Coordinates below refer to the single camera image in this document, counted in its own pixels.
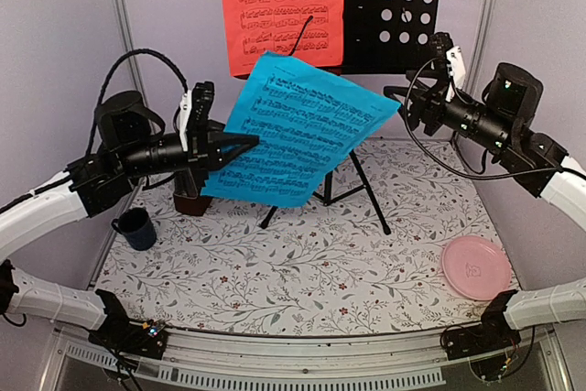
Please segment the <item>brown wooden metronome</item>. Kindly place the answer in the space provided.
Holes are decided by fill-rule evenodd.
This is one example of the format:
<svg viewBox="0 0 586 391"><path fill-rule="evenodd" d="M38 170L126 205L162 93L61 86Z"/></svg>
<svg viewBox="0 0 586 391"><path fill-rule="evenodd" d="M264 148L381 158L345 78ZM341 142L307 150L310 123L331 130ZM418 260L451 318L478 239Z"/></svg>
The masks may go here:
<svg viewBox="0 0 586 391"><path fill-rule="evenodd" d="M212 198L200 195L200 188L196 186L187 170L177 171L173 179L173 201L177 212L193 217L201 217L212 203Z"/></svg>

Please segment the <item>red sheet music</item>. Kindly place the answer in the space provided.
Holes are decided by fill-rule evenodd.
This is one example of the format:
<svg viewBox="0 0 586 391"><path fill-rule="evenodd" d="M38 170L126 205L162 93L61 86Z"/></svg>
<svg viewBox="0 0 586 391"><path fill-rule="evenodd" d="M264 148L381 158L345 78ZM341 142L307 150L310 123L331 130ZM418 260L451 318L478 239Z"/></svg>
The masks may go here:
<svg viewBox="0 0 586 391"><path fill-rule="evenodd" d="M249 74L267 51L316 67L343 59L344 0L222 0L230 73Z"/></svg>

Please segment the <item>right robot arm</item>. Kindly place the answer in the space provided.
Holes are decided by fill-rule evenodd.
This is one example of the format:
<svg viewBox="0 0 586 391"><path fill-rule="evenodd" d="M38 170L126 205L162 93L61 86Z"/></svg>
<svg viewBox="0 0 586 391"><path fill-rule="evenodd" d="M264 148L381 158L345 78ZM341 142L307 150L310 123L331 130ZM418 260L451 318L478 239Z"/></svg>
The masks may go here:
<svg viewBox="0 0 586 391"><path fill-rule="evenodd" d="M407 87L387 85L384 95L400 104L407 131L419 125L431 136L446 126L463 136L505 169L537 199L559 209L579 227L585 225L585 171L566 148L532 130L543 84L508 62L497 65L481 100L460 91L455 69L447 61L430 60L407 75ZM493 350L516 331L541 324L583 320L585 281L537 290L507 290L486 307L473 332L483 351Z"/></svg>

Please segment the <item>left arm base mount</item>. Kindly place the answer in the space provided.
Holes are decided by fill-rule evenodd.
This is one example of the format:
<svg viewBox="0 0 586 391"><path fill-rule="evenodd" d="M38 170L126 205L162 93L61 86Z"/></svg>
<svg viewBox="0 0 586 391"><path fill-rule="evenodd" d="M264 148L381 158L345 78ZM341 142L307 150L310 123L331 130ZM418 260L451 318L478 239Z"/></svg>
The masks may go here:
<svg viewBox="0 0 586 391"><path fill-rule="evenodd" d="M108 317L97 330L89 331L89 342L115 353L161 360L169 334L161 323Z"/></svg>

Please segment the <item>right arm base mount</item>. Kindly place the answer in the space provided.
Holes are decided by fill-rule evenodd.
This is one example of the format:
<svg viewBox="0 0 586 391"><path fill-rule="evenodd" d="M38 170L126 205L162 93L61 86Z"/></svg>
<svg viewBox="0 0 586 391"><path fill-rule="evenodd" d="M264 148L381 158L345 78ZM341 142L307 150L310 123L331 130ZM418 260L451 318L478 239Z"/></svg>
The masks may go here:
<svg viewBox="0 0 586 391"><path fill-rule="evenodd" d="M509 372L521 343L519 331L477 322L446 327L439 344L450 361L468 359L472 374L484 383L499 382Z"/></svg>

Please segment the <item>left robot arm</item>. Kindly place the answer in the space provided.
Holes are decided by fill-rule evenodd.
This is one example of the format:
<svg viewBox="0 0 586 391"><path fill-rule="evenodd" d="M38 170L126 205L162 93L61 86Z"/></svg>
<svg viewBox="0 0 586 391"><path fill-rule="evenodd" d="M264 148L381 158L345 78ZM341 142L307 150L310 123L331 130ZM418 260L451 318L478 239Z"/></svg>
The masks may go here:
<svg viewBox="0 0 586 391"><path fill-rule="evenodd" d="M161 347L166 335L150 321L131 321L112 292L66 288L17 269L9 257L63 225L92 218L114 207L137 182L152 175L186 171L203 187L218 171L259 143L258 136L228 133L209 120L214 92L210 82L185 92L179 131L145 105L138 91L120 92L97 105L98 150L70 163L47 182L1 209L1 311L74 325L92 343L129 353Z"/></svg>

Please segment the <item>blue sheet music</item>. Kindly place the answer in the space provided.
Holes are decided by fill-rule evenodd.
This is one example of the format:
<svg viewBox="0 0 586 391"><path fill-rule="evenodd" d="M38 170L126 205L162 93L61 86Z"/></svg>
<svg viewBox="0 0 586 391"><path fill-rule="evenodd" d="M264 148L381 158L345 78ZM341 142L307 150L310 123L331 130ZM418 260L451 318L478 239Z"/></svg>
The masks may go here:
<svg viewBox="0 0 586 391"><path fill-rule="evenodd" d="M302 60L260 57L225 127L259 144L211 173L203 195L279 208L303 206L399 104Z"/></svg>

